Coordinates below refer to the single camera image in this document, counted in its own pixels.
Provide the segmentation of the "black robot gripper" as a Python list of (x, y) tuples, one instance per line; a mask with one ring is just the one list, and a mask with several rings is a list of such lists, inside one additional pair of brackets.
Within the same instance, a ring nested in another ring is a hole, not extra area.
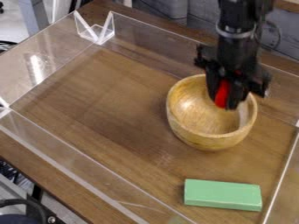
[(258, 43), (254, 40), (219, 38), (219, 44), (198, 45), (194, 64), (206, 72), (209, 95), (213, 100), (227, 80), (229, 99), (226, 109), (235, 110), (239, 104), (254, 93), (267, 95), (271, 74), (258, 62)]

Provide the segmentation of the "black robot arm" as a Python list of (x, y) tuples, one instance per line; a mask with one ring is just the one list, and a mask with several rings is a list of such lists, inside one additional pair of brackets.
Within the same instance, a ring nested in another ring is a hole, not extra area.
[(219, 0), (218, 45), (198, 45), (194, 64), (206, 72), (215, 105), (235, 110), (253, 93), (265, 98), (273, 76), (258, 61), (266, 16), (275, 0)]

